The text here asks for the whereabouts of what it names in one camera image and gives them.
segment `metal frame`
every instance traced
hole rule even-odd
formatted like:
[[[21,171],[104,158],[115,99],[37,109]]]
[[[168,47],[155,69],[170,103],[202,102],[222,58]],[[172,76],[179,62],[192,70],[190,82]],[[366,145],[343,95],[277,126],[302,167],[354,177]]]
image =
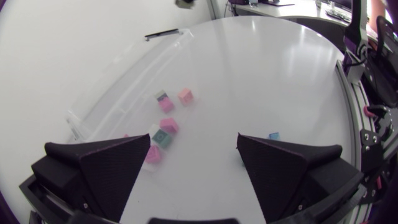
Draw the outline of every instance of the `metal frame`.
[[[351,164],[361,170],[361,138],[359,132],[362,129],[375,132],[374,120],[368,118],[363,111],[365,105],[369,105],[369,101],[362,83],[350,83],[339,60],[336,62],[335,71],[339,78],[348,110],[349,127],[351,130],[351,139],[353,140],[351,142]],[[398,148],[398,133],[393,132],[382,146],[386,150],[383,155],[384,159],[391,158]],[[351,217],[348,219],[349,223],[362,223],[366,221],[371,208],[371,203],[358,205],[353,209]]]

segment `white surface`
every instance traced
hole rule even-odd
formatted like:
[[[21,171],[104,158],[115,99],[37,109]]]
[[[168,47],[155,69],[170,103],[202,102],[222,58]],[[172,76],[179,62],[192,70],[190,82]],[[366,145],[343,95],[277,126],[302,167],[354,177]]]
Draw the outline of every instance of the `white surface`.
[[[210,20],[174,0],[7,0],[0,12],[0,190],[21,223],[30,206],[18,186],[44,143],[72,134],[65,112],[110,61],[144,35]]]
[[[140,172],[121,223],[145,223],[150,217],[264,223],[236,150],[238,132],[263,138],[279,132],[283,141],[315,146],[340,144],[342,158],[350,162],[348,113],[334,70],[343,55],[332,43],[296,23],[258,16],[211,21],[191,32],[181,54],[194,62],[191,75],[200,99],[180,123],[159,168]],[[187,69],[182,62],[168,64],[183,71],[170,73],[178,84]]]
[[[322,3],[321,9],[318,9],[315,5],[314,0],[296,0],[293,6],[276,7],[268,4],[259,4],[258,7],[250,7],[249,5],[236,5],[236,8],[253,12],[262,16],[278,17],[282,19],[318,19],[342,26],[348,26],[348,23],[345,23],[339,19],[332,18],[325,13],[325,9],[330,8],[328,4]],[[346,10],[342,10],[337,7],[335,7],[335,10],[340,11],[343,14],[351,17],[351,13]]]

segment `small block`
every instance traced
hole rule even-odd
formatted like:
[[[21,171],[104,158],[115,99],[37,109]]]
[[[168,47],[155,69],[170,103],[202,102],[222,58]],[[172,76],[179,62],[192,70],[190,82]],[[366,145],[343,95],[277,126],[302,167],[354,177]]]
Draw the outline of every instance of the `small block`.
[[[280,140],[280,137],[279,137],[279,133],[272,133],[272,134],[269,134],[269,139],[271,139],[271,140]]]
[[[162,108],[162,111],[164,113],[167,113],[174,108],[173,102],[168,97],[165,97],[162,100],[160,100],[159,106],[160,106],[160,108]]]
[[[160,161],[160,152],[157,146],[150,146],[147,156],[145,157],[145,162],[156,163]]]
[[[172,142],[172,137],[165,131],[159,129],[155,136],[152,137],[152,140],[154,140],[160,147],[166,148]]]
[[[164,90],[156,93],[154,96],[155,96],[157,101],[163,100],[163,98],[168,97]]]
[[[160,128],[168,133],[177,133],[179,127],[173,118],[166,118],[160,121]]]
[[[187,106],[193,100],[193,95],[190,89],[184,88],[179,94],[178,98],[180,99],[182,105]]]

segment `black bracket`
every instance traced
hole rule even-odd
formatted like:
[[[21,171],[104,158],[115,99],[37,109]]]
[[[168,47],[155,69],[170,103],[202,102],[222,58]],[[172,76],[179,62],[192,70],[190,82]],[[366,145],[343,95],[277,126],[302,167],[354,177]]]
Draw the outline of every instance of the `black bracket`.
[[[372,131],[362,129],[361,135],[361,171],[367,172],[378,168],[383,163],[381,137]]]

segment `white wall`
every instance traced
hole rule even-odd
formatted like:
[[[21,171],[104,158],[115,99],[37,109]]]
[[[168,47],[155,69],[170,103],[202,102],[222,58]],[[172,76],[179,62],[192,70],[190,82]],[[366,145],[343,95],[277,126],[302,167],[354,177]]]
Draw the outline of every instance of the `white wall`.
[[[122,49],[145,34],[209,21],[174,0],[7,0],[0,12],[0,190],[21,223],[30,205],[18,186],[66,142],[67,108]]]

